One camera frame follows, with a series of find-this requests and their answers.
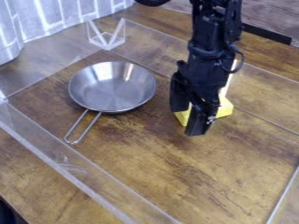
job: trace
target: yellow object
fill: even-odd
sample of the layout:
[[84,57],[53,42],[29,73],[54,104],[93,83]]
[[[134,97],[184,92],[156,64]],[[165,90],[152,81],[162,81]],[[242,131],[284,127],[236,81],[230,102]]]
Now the yellow object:
[[[232,114],[232,110],[233,110],[232,103],[221,95],[218,96],[218,102],[220,102],[220,107],[218,107],[218,112],[217,112],[216,118],[220,118],[222,116],[229,116]],[[176,118],[178,119],[182,127],[186,126],[186,122],[189,120],[190,110],[192,110],[192,106],[189,106],[188,110],[173,113]]]

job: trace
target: metal handle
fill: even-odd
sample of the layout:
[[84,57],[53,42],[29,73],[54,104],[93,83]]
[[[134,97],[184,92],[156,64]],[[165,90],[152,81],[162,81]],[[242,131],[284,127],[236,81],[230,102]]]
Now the metal handle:
[[80,142],[80,140],[82,139],[82,137],[88,134],[92,125],[94,124],[94,122],[96,122],[97,119],[100,118],[100,116],[101,116],[101,112],[98,111],[96,117],[93,118],[90,124],[88,125],[88,127],[86,127],[86,129],[84,130],[82,134],[80,135],[78,139],[74,140],[74,141],[70,141],[70,140],[68,139],[68,138],[69,138],[69,135],[70,135],[70,132],[72,132],[72,131],[76,129],[76,127],[78,126],[80,121],[81,121],[82,117],[85,116],[85,114],[86,114],[88,112],[89,112],[89,110],[85,109],[85,111],[82,112],[81,116],[78,117],[78,120],[73,123],[72,127],[69,128],[69,131],[68,131],[68,133],[66,133],[66,135],[65,135],[65,137],[63,137],[63,141],[65,141],[65,143],[68,143],[68,144],[77,144],[77,143]]

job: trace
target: wooden table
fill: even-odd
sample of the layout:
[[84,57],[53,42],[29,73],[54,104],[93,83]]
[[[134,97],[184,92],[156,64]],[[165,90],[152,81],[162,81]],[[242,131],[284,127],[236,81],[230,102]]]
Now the wooden table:
[[[136,5],[113,17],[180,39],[190,36],[189,16],[176,12]],[[296,49],[246,33],[238,45],[249,64],[299,80]],[[65,88],[73,72],[116,59],[114,54],[97,52],[14,94],[10,103],[62,138],[81,112]],[[169,81],[158,75],[156,79],[153,100],[129,114],[105,116],[76,150],[178,221],[264,223],[297,165],[297,148],[285,140],[297,143],[296,135],[236,110],[206,136],[188,138],[168,111]],[[30,223],[117,223],[2,131],[0,137],[0,194]]]

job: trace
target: stainless steel pan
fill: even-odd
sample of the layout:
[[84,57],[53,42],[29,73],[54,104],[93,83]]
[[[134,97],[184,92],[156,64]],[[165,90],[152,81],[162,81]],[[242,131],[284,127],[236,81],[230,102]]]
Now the stainless steel pan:
[[[72,125],[63,141],[68,144],[77,144],[101,113],[116,114],[134,109],[153,95],[154,77],[142,67],[124,61],[102,62],[85,67],[69,81],[69,97],[85,111]],[[70,132],[89,110],[96,110],[97,116],[78,139],[70,141]]]

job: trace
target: clear acrylic enclosure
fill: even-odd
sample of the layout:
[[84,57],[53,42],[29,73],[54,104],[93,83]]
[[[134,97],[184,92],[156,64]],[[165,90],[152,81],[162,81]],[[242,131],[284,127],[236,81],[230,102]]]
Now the clear acrylic enclosure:
[[[47,70],[41,58],[26,60],[38,51],[50,58]],[[188,138],[168,109],[169,77],[186,55],[185,41],[108,17],[29,43],[15,68],[0,70],[0,127],[124,223],[196,223],[217,207],[222,222],[249,222],[249,214],[265,221],[299,153],[297,82],[245,64],[228,88],[233,115]],[[62,137],[82,108],[68,81],[89,64],[122,59],[156,73],[156,96],[141,108],[105,115],[70,147]],[[269,223],[292,197],[282,198]]]

